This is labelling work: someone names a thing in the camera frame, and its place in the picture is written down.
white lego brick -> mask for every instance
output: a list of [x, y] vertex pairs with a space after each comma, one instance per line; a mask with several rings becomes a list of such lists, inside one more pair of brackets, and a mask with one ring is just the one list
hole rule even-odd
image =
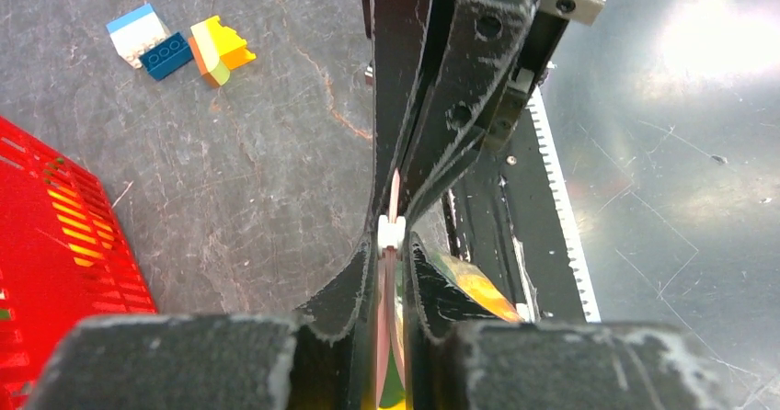
[[168, 39], [170, 30], [157, 14], [151, 13], [110, 33], [110, 36], [119, 56], [133, 68], [141, 68], [141, 55]]

screw hole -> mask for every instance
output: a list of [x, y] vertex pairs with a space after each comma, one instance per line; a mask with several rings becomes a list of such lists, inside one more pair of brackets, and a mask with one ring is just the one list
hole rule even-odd
[[501, 21], [497, 17], [481, 17], [476, 21], [476, 33], [485, 40], [493, 40], [501, 33]]
[[575, 8], [577, 8], [577, 5], [574, 4], [574, 1], [572, 0], [557, 0], [556, 8], [561, 14], [568, 15], [569, 13], [573, 12]]
[[452, 128], [463, 128], [471, 120], [471, 111], [465, 105], [458, 105], [450, 110], [449, 117]]

dark blue lego brick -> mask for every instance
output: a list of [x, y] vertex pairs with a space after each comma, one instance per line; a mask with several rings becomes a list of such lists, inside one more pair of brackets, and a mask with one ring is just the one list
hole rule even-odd
[[192, 61], [192, 49], [180, 32], [141, 55], [141, 64], [156, 80], [175, 72], [179, 67]]

lego brick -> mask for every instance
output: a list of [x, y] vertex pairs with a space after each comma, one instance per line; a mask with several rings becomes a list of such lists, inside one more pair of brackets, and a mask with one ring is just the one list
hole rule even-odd
[[195, 39], [195, 45], [198, 46], [205, 71], [204, 76], [210, 75], [218, 86], [224, 85], [230, 79], [230, 69], [220, 59], [205, 21], [195, 24], [190, 29], [192, 30], [192, 38]]
[[201, 72], [203, 79], [208, 85], [211, 85], [214, 88], [219, 87], [220, 85], [217, 84], [217, 81], [215, 81], [209, 72], [206, 71], [206, 66], [203, 64], [203, 57], [201, 56], [201, 51], [198, 50], [198, 43], [195, 41], [195, 38], [189, 38], [188, 41], [189, 47], [192, 49], [192, 57], [195, 58], [195, 63], [198, 65], [198, 71]]
[[[142, 63], [139, 59], [141, 55], [170, 37], [168, 27], [160, 20], [151, 6], [147, 6], [128, 14], [132, 15], [131, 18], [124, 19], [128, 16], [125, 15], [106, 26], [109, 31], [114, 29], [110, 31], [110, 36], [117, 53], [133, 68], [141, 68]], [[119, 27], [120, 24], [114, 25], [117, 21], [120, 21], [121, 27]]]
[[255, 53], [247, 49], [247, 40], [238, 36], [238, 33], [220, 23], [219, 15], [215, 15], [203, 21], [212, 34], [214, 46], [220, 59], [230, 70], [257, 59]]
[[181, 33], [177, 32], [150, 51], [142, 54], [141, 63], [154, 79], [160, 81], [185, 63], [192, 61], [192, 58], [192, 50], [187, 41], [184, 40]]
[[127, 15], [123, 17], [118, 17], [114, 19], [113, 21], [106, 24], [106, 28], [109, 30], [109, 33], [113, 33], [120, 28], [123, 28], [127, 26], [128, 24], [131, 24], [133, 21], [136, 21], [142, 17], [145, 17], [146, 15], [153, 14], [155, 10], [152, 8], [151, 4], [144, 4], [143, 6], [140, 6], [133, 10], [132, 12], [128, 13]]

blue lego brick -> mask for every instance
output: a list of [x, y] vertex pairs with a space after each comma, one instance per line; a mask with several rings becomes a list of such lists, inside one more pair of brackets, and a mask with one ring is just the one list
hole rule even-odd
[[141, 64], [154, 79], [161, 81], [192, 59], [192, 49], [181, 36], [181, 32], [177, 32], [142, 54]]
[[149, 15], [151, 13], [154, 13], [155, 10], [152, 8], [151, 4], [144, 4], [143, 6], [140, 6], [133, 10], [132, 12], [128, 13], [127, 15], [123, 17], [118, 17], [114, 19], [113, 21], [106, 24], [106, 28], [109, 30], [109, 33], [113, 33], [117, 30], [119, 30], [122, 27], [127, 26], [128, 24], [131, 24], [134, 21], [137, 21], [138, 19], [141, 19], [142, 17], [145, 17], [146, 15]]

